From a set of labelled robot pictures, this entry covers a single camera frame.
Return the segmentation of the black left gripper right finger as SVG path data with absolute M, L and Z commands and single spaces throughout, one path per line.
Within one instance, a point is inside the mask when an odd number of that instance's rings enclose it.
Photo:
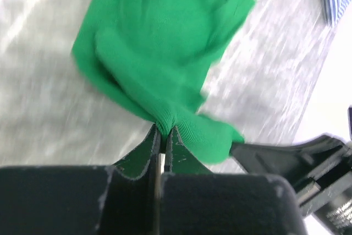
M 184 146 L 166 143 L 160 234 L 306 234 L 291 185 L 272 174 L 215 174 Z

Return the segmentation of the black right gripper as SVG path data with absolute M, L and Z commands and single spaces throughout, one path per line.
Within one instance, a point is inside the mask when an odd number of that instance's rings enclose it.
M 298 195 L 304 218 L 330 232 L 351 232 L 351 142 L 322 134 L 295 145 L 232 143 L 230 156 L 255 174 L 284 177 Z

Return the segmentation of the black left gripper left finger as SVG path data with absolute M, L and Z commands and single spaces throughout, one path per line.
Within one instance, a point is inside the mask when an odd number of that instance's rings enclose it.
M 153 234 L 160 133 L 112 165 L 1 168 L 1 234 Z

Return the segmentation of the green garment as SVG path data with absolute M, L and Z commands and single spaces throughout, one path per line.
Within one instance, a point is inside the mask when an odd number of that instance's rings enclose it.
M 92 0 L 72 54 L 78 69 L 166 139 L 173 128 L 206 164 L 229 156 L 243 137 L 199 113 L 202 87 L 255 0 Z

